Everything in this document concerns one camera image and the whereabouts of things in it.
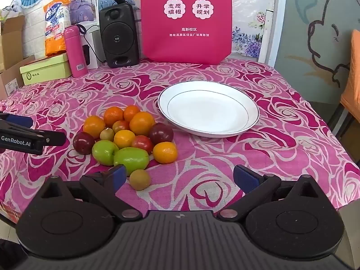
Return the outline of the round green apple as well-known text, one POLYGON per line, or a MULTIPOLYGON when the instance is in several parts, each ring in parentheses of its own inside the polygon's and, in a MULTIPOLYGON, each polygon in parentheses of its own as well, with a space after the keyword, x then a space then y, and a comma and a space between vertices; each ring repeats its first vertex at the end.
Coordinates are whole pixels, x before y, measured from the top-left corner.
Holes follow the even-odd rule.
POLYGON ((113 166, 113 159, 116 152, 119 150, 118 146, 109 140, 100 140, 92 147, 92 156, 94 159, 105 166, 113 166))

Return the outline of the brown kiwi fruit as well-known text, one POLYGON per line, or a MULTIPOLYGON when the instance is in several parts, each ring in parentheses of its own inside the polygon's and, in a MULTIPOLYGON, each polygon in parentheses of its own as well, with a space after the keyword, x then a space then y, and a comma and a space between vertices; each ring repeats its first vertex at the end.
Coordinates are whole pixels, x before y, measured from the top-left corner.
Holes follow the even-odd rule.
POLYGON ((137 169, 129 176, 129 184, 134 190, 141 191, 151 185, 151 177, 145 170, 137 169))

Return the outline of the elongated green apple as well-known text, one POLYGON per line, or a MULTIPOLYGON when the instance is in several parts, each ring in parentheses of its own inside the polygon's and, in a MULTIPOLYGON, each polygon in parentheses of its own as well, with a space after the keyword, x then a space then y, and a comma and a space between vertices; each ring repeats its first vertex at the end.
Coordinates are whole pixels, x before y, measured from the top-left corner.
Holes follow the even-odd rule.
POLYGON ((126 168, 127 176, 138 169, 145 170, 149 164, 148 153, 140 148, 122 148, 113 157, 113 165, 122 164, 126 168))

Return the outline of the dark red plum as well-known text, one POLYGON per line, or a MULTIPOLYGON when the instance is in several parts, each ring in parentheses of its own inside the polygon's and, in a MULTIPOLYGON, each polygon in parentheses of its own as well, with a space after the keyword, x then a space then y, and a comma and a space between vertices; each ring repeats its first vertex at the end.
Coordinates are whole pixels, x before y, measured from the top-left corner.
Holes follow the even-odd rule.
POLYGON ((89 155, 92 153, 94 138, 86 132, 79 132, 73 139, 73 148, 81 155, 89 155))
POLYGON ((162 123, 153 125, 148 133, 148 138, 151 140, 154 146, 162 142, 172 142, 173 137, 173 129, 170 126, 162 123))

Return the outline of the yellow-orange citrus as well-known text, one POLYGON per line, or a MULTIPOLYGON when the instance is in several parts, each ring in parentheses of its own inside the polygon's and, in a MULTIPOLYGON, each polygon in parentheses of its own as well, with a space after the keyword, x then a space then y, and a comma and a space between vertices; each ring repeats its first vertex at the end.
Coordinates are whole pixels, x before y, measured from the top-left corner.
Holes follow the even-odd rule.
POLYGON ((119 149, 127 148, 132 145, 136 135, 130 130, 118 131, 113 139, 113 142, 118 146, 119 149))

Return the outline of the small red apple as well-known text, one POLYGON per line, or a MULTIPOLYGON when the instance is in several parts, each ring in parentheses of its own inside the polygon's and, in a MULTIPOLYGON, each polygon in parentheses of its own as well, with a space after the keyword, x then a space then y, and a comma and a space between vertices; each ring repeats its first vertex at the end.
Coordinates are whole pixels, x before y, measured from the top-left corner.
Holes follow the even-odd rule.
POLYGON ((117 133, 122 130, 129 130, 129 123, 125 120, 119 120, 113 123, 112 130, 117 133))
POLYGON ((139 148, 146 151, 149 155, 151 155, 153 151, 153 143, 152 141, 145 135, 137 135, 131 143, 133 148, 139 148))

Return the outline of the small yellow-orange mandarin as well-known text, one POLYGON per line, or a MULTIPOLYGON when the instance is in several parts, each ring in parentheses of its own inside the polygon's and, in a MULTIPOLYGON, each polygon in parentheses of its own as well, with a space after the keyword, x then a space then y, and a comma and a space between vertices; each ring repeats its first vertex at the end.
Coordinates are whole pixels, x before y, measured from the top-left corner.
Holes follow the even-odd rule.
POLYGON ((161 142, 154 146, 153 157, 158 163, 169 164, 177 159, 178 150, 172 142, 161 142))

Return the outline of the large orange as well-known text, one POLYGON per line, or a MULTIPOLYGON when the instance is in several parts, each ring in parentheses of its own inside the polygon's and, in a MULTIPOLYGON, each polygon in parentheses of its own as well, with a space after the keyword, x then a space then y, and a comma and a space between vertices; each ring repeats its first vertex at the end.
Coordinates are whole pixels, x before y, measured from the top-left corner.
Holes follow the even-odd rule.
POLYGON ((156 122, 152 114, 149 112, 139 112, 130 120, 129 128, 135 135, 147 136, 155 124, 156 122))

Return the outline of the small dark orange tangerine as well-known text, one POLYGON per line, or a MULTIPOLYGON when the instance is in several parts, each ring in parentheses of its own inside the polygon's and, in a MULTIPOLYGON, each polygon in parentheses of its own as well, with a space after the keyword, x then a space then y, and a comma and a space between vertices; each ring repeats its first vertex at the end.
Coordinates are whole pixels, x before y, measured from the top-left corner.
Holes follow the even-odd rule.
POLYGON ((123 112, 124 120, 130 122, 131 119, 139 112, 140 109, 137 106, 135 105, 127 106, 123 112))

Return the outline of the pink rose tablecloth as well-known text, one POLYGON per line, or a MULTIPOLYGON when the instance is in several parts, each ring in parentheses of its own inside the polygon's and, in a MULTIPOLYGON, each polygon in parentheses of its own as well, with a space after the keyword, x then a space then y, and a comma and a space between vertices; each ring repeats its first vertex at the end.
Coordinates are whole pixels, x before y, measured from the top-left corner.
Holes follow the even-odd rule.
POLYGON ((158 96, 182 81, 214 81, 242 90, 259 107, 259 121, 249 131, 225 139, 176 129, 177 160, 168 165, 151 161, 150 187, 135 191, 126 184, 117 192, 120 199, 141 212, 218 211, 242 197, 232 178, 238 164, 286 180, 311 175, 337 208, 359 198, 359 168, 310 103, 273 68, 236 59, 215 66, 144 60, 136 66, 102 67, 84 77, 29 85, 1 102, 3 112, 29 116, 35 128, 67 135, 64 146, 47 147, 41 156, 1 154, 1 209, 16 221, 48 177, 78 180, 102 171, 92 156, 73 149, 73 137, 85 119, 102 116, 110 107, 135 105, 162 123, 158 96))

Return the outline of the white ceramic plate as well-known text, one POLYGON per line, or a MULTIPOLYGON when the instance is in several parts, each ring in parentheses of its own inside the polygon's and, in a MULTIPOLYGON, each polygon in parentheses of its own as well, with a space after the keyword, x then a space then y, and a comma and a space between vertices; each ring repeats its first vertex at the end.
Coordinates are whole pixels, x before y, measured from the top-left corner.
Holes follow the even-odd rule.
POLYGON ((211 81, 169 86, 159 95, 158 106, 170 123, 200 137, 233 137, 259 120, 259 108, 247 94, 211 81))

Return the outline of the cardboard box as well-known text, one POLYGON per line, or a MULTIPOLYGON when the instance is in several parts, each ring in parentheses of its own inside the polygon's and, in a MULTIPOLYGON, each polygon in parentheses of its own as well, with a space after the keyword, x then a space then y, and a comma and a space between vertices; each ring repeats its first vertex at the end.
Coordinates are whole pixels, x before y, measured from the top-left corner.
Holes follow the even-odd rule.
POLYGON ((23 56, 22 28, 24 15, 1 22, 1 100, 24 85, 20 68, 33 60, 34 55, 23 56))

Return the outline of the white box behind thermos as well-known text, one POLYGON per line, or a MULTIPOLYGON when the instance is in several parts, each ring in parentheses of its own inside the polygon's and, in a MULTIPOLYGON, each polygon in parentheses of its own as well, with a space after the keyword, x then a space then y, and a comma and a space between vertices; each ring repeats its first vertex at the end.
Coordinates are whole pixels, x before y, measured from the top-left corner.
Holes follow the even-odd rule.
POLYGON ((106 61, 100 31, 88 31, 80 38, 87 69, 99 68, 106 61))

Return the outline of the orange detergent bag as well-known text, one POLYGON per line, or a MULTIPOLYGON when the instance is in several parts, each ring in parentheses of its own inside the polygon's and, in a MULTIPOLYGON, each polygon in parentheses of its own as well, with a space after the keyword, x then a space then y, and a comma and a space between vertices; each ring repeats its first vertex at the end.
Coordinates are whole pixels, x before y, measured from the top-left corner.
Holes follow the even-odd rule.
POLYGON ((66 51, 64 31, 71 26, 71 0, 53 0, 43 7, 45 12, 45 56, 66 51))

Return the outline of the black speaker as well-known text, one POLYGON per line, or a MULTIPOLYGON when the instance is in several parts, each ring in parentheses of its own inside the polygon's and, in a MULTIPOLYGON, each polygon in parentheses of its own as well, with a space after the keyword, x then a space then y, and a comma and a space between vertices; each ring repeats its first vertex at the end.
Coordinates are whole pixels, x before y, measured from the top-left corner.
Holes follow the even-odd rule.
POLYGON ((99 11, 99 27, 106 62, 110 68, 139 63, 139 46, 132 5, 114 0, 113 6, 99 11))

